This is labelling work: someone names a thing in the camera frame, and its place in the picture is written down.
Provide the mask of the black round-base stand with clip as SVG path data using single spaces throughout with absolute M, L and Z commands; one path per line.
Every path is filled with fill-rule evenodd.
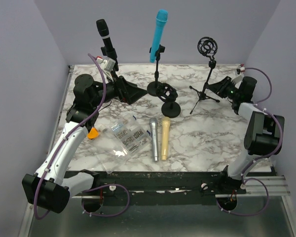
M 154 81 L 150 82 L 147 86 L 147 92 L 149 95 L 156 97 L 156 90 L 157 87 L 161 84 L 158 79 L 159 79 L 159 60 L 160 60 L 160 54 L 165 51 L 165 47 L 162 45 L 159 45 L 159 49 L 156 51 L 155 56 L 156 56 L 156 68 L 155 68 L 155 73 L 154 73 Z

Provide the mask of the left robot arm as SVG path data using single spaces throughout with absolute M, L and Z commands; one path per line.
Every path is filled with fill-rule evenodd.
M 115 76 L 109 83 L 94 81 L 82 74 L 74 81 L 74 102 L 67 111 L 62 134 L 43 164 L 33 175 L 26 174 L 22 186 L 26 198 L 34 208 L 61 213 L 71 197 L 85 191 L 94 195 L 99 191 L 96 173 L 86 169 L 65 178 L 66 170 L 81 142 L 93 128 L 103 103 L 117 99 L 129 105 L 147 94 L 145 89 Z

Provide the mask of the black tripod shock-mount stand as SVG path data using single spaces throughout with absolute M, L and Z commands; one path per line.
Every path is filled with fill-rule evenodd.
M 198 91 L 197 89 L 193 88 L 191 85 L 189 86 L 189 88 L 196 91 L 197 95 L 198 95 L 198 101 L 195 103 L 194 107 L 190 111 L 190 113 L 189 113 L 190 115 L 193 113 L 195 107 L 197 106 L 197 104 L 200 101 L 211 99 L 211 100 L 214 100 L 217 103 L 220 102 L 219 99 L 215 99 L 215 98 L 213 98 L 211 96 L 208 96 L 205 93 L 205 90 L 208 88 L 208 85 L 209 85 L 208 82 L 209 82 L 209 79 L 211 77 L 212 71 L 216 67 L 216 63 L 217 63 L 216 60 L 215 60 L 215 54 L 217 53 L 217 50 L 218 50 L 217 42 L 211 37 L 202 37 L 197 43 L 197 49 L 198 49 L 198 52 L 202 56 L 204 56 L 206 58 L 209 58 L 209 64 L 208 65 L 209 65 L 210 71 L 209 71 L 207 79 L 206 79 L 206 81 L 205 81 L 205 83 L 203 85 L 202 91 Z

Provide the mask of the black shock-mount mic stand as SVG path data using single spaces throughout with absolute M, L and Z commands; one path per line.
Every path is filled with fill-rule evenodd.
M 163 102 L 161 111 L 164 116 L 176 118 L 181 113 L 181 107 L 176 102 L 178 97 L 176 89 L 167 83 L 161 83 L 156 89 L 157 97 Z

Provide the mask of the cream microphone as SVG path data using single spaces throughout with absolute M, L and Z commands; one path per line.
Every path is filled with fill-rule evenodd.
M 161 160 L 167 160 L 168 157 L 168 141 L 169 141 L 169 128 L 170 118 L 164 117 L 162 119 L 162 144 L 161 144 Z

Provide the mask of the silver microphone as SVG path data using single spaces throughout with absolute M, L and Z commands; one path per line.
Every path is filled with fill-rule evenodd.
M 158 122 L 156 118 L 149 120 L 150 136 L 152 142 L 152 157 L 155 162 L 159 160 L 159 146 L 158 146 Z

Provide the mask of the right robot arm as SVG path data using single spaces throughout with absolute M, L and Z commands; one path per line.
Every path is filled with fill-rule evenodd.
M 230 77 L 225 77 L 208 86 L 220 98 L 230 99 L 234 112 L 249 122 L 241 155 L 227 166 L 227 176 L 217 181 L 218 190 L 224 194 L 235 188 L 234 180 L 242 180 L 259 161 L 278 154 L 282 148 L 285 119 L 252 101 L 256 84 L 256 79 L 243 77 L 237 88 Z

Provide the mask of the blue microphone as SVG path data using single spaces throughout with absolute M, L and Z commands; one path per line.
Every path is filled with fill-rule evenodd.
M 156 51 L 159 49 L 163 30 L 167 21 L 168 21 L 168 12 L 164 9 L 160 9 L 156 16 L 156 27 L 155 27 L 152 46 L 150 50 L 149 61 L 151 63 L 154 63 L 156 60 Z

